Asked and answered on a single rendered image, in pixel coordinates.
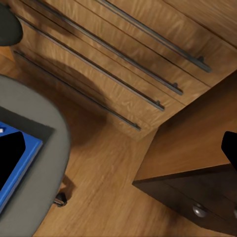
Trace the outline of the folder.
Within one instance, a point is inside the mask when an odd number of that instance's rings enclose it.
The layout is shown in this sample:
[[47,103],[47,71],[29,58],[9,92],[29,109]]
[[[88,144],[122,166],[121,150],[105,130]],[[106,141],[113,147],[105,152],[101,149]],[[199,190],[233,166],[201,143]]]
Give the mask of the folder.
[[[20,131],[1,121],[0,128],[3,128],[4,130],[3,132],[0,132],[0,137]],[[16,187],[19,185],[19,182],[21,182],[21,180],[23,179],[25,173],[31,166],[31,163],[33,162],[34,158],[36,157],[37,153],[43,145],[41,140],[25,132],[22,133],[25,140],[26,150],[24,151],[23,155],[21,156],[20,160],[16,164],[14,170],[12,171],[11,175],[9,176],[0,191],[0,213],[2,212],[8,200],[12,196]]]

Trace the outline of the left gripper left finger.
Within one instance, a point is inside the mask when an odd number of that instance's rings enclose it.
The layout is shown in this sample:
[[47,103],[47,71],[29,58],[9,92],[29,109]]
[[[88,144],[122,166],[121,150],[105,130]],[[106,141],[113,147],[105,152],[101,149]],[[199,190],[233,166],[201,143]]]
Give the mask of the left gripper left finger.
[[0,191],[26,150],[21,131],[0,137]]

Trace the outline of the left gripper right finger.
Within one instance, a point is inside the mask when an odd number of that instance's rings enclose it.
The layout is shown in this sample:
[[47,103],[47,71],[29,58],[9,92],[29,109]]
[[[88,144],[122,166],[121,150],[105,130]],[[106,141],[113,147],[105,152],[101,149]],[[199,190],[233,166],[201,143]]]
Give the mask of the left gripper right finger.
[[237,171],[237,133],[226,131],[221,148]]

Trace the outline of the swivel chair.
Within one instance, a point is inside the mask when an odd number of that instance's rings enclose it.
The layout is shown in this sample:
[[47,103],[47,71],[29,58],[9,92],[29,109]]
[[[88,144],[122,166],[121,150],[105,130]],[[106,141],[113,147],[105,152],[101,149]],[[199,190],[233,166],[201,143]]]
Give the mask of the swivel chair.
[[[23,38],[17,16],[0,2],[0,46]],[[67,204],[57,193],[68,166],[71,132],[62,111],[31,86],[0,74],[0,121],[42,141],[31,166],[0,213],[0,237],[33,237],[50,207]]]

